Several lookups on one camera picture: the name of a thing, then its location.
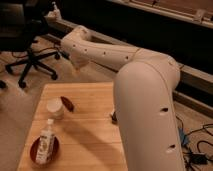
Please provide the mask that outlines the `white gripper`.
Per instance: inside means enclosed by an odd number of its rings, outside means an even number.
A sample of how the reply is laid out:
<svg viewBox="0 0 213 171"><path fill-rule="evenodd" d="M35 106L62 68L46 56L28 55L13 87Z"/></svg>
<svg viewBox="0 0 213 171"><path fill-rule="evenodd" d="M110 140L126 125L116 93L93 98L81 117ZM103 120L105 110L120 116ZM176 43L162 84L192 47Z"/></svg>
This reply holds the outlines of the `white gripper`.
<svg viewBox="0 0 213 171"><path fill-rule="evenodd" d="M75 69L80 69L85 67L89 63L89 58L85 54L72 51L70 53L70 61Z"/></svg>

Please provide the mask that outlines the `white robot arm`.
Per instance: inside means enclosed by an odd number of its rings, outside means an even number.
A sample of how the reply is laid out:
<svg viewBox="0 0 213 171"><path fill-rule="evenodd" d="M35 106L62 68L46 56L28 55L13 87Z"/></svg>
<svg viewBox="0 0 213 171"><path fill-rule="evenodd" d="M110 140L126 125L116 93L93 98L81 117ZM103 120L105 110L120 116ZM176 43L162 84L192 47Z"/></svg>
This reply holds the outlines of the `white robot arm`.
<svg viewBox="0 0 213 171"><path fill-rule="evenodd" d="M186 171L173 103L180 69L171 56L149 49L96 43L84 26L61 39L80 68L89 61L117 72L114 110L128 171Z"/></svg>

